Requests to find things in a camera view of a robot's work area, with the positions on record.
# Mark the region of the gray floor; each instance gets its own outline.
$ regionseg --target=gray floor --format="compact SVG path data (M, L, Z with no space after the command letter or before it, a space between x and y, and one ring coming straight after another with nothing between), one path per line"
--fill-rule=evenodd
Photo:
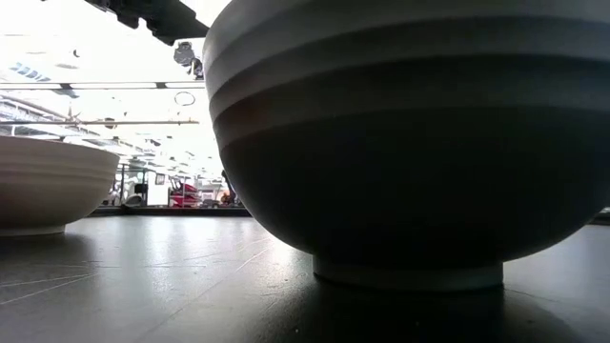
M505 266L505 290L312 275L251 218L110 217L0 241L0 342L610 342L610 227Z

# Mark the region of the bowl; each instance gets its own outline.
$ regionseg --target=bowl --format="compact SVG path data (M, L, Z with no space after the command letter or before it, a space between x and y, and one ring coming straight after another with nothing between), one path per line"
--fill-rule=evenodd
M0 236L63 232L101 204L118 160L98 149L0 136Z
M236 0L204 47L221 158L320 276L497 286L607 203L609 32L601 0Z

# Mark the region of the bowl foot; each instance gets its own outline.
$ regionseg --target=bowl foot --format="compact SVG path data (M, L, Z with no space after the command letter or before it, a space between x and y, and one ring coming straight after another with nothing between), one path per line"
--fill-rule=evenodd
M345 265L314 256L314 273L344 284L381 290L459 292L502 285L501 264L460 270L387 270Z
M0 229L0 237L56 234L56 233L63 233L65 230L66 230L66 225L55 225L55 226L38 227L38 228L8 228L8 229Z

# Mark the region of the ceramic pot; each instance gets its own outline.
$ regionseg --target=ceramic pot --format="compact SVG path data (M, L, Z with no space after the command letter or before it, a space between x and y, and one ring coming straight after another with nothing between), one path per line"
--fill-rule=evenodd
M63 232L102 203L118 160L98 149L0 136L0 236Z
M602 0L235 0L204 48L218 147L318 274L494 286L605 204L608 37Z

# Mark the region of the ceiling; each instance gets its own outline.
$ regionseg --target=ceiling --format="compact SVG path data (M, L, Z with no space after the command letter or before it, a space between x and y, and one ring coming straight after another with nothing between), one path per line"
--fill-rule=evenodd
M210 25L229 0L183 2L197 11L198 20ZM200 58L203 39L190 41ZM153 38L145 25L138 30L123 26L113 14L84 0L0 2L0 83L36 82L19 72L24 69L29 76L35 72L39 80L53 83L193 81L188 69L173 60L176 46ZM21 120L29 115L40 120L197 121L200 124L114 129L27 125L12 130L5 125L0 134L36 138L63 134L72 143L114 151L126 163L143 163L160 172L217 178L222 171L204 89L0 91L0 96L3 94L19 100L5 99L0 104L4 106L0 108L4 121L11 115L19 115ZM21 110L15 109L15 103L21 104Z

